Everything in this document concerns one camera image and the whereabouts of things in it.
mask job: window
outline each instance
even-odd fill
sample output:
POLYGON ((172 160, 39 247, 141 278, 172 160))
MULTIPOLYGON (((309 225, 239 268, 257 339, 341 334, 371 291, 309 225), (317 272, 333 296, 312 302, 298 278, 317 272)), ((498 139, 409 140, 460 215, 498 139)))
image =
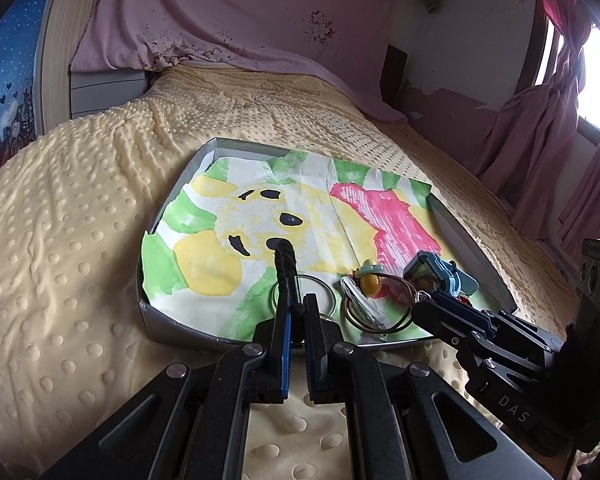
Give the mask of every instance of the window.
MULTIPOLYGON (((555 72, 558 54, 564 38, 548 20, 544 51, 536 76, 536 84, 546 83, 555 72)), ((579 132, 593 143, 600 142, 600 28, 593 26, 587 43, 584 44, 586 72, 585 87, 578 96, 579 132)))

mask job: dotted fabric texture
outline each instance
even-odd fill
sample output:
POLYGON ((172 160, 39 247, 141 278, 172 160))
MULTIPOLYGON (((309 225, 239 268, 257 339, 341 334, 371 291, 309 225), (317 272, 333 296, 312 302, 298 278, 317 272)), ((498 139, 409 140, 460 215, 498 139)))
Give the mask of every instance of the dotted fabric texture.
MULTIPOLYGON (((554 309, 576 299, 549 260, 406 124, 379 126, 413 147, 427 174, 318 78, 179 66, 141 99, 62 124, 11 159, 0 170, 0 460, 14 476, 45 470, 169 363, 218 359, 149 341, 135 291, 144 229, 213 137, 433 182, 502 273, 520 315, 558 330, 554 309)), ((427 362, 467 397, 454 353, 429 343, 377 356, 427 362)), ((252 409, 243 479, 349 479, 343 405, 314 406, 304 361, 292 370, 284 405, 252 409)))

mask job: yellow bedspread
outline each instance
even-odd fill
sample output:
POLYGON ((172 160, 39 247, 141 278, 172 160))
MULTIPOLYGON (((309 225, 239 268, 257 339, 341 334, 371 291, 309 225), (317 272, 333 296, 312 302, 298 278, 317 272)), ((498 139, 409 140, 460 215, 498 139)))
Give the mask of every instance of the yellow bedspread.
MULTIPOLYGON (((502 273, 521 316, 558 330, 575 296, 510 227, 476 181, 405 124, 380 133, 312 77, 238 69, 167 70, 147 95, 70 121, 0 170, 0 459, 39 473, 171 362, 218 358, 149 341, 136 306, 142 232, 209 139, 235 137, 346 158, 431 181, 502 273)), ((423 360, 464 393, 452 348, 378 357, 423 360)), ((340 406, 308 400, 294 363, 290 399, 254 407, 243 479, 349 479, 340 406)))

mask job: pink paint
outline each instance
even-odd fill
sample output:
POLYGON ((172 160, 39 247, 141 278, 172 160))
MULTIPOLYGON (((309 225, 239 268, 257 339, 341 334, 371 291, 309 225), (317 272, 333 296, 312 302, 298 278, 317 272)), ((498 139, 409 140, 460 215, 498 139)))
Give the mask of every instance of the pink paint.
POLYGON ((378 262, 387 272, 402 275, 402 270, 418 251, 440 254, 440 244, 427 233, 409 212, 409 204, 392 190, 368 190, 358 184, 335 184, 331 196, 349 204, 378 232, 374 237, 378 262))

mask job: pink fabric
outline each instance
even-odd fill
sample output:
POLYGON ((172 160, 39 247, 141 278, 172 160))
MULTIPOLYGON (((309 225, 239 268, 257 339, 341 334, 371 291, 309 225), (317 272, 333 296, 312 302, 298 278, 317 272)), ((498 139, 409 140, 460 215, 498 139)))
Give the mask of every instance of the pink fabric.
POLYGON ((379 120, 386 26, 395 0, 100 0, 74 72, 161 70, 179 61, 311 74, 379 120))
POLYGON ((574 262, 578 262, 584 238, 600 238, 600 144, 561 213, 560 222, 560 246, 574 262))
POLYGON ((392 190, 368 190, 358 184, 335 184, 330 195, 349 204, 376 231, 378 262, 387 272, 402 275, 418 251, 440 254, 440 244, 409 212, 409 204, 392 190))
POLYGON ((584 87, 582 46, 591 19, 576 0, 542 0, 564 37, 556 72, 546 84, 513 96, 465 166, 497 196, 514 206, 511 224, 531 239, 546 237, 554 187, 578 123, 584 87))

